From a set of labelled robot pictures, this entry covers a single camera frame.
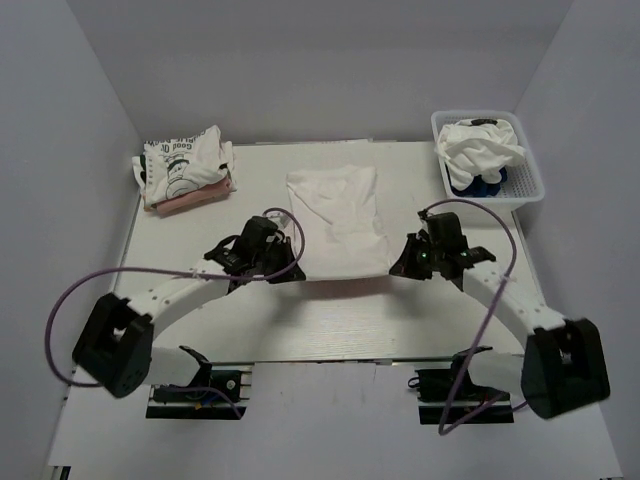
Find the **white logo t-shirt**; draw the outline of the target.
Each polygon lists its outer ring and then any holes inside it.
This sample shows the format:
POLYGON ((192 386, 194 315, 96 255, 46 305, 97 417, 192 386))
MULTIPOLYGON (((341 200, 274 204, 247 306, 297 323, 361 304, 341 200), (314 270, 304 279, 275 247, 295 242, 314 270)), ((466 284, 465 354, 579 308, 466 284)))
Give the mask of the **white logo t-shirt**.
POLYGON ((377 209, 377 171, 346 165, 287 174, 291 212, 303 232, 294 251, 309 281, 375 278, 388 273, 389 241, 377 209))

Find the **white t-shirt with tag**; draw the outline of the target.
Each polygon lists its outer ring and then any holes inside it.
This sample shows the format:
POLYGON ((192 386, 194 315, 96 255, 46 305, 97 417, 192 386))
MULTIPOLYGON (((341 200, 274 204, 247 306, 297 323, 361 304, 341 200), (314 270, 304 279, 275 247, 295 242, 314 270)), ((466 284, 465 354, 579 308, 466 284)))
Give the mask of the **white t-shirt with tag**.
POLYGON ((503 119, 463 119, 446 124, 436 138, 436 154, 443 160, 450 185, 467 188, 475 176, 487 183, 499 181, 502 168, 516 168, 526 162, 512 124, 503 119))

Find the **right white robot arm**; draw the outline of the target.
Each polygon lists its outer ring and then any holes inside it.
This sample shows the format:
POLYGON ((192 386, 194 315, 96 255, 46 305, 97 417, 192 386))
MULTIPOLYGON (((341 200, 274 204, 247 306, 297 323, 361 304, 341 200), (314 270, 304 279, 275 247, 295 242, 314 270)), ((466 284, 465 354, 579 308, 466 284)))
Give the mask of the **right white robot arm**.
POLYGON ((471 346, 451 364, 450 394, 466 399, 489 388, 522 398, 548 420, 611 395, 601 336, 586 318, 570 319, 521 287, 493 253, 470 247, 452 212, 418 214, 393 276, 440 275, 487 310, 471 346))

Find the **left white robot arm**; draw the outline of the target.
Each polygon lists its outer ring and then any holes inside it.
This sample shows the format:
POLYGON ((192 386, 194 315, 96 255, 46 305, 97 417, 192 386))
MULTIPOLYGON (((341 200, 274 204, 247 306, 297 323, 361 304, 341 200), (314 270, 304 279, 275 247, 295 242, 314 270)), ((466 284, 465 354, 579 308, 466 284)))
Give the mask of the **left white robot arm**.
POLYGON ((139 386, 161 385, 199 399, 211 387, 211 362, 188 346, 155 346, 156 338, 191 312, 255 282, 297 282, 292 239, 273 218, 254 216, 242 232, 219 242, 187 272, 130 298, 98 299, 72 358, 115 398, 139 386))

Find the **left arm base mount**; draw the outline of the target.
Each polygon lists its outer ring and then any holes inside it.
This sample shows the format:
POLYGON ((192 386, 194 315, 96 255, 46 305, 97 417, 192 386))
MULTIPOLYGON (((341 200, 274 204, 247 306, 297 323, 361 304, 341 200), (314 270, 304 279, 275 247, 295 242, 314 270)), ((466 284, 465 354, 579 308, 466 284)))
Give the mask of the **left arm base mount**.
POLYGON ((214 363, 188 346, 156 348, 145 383, 148 419, 235 421, 248 406, 252 366, 214 363))

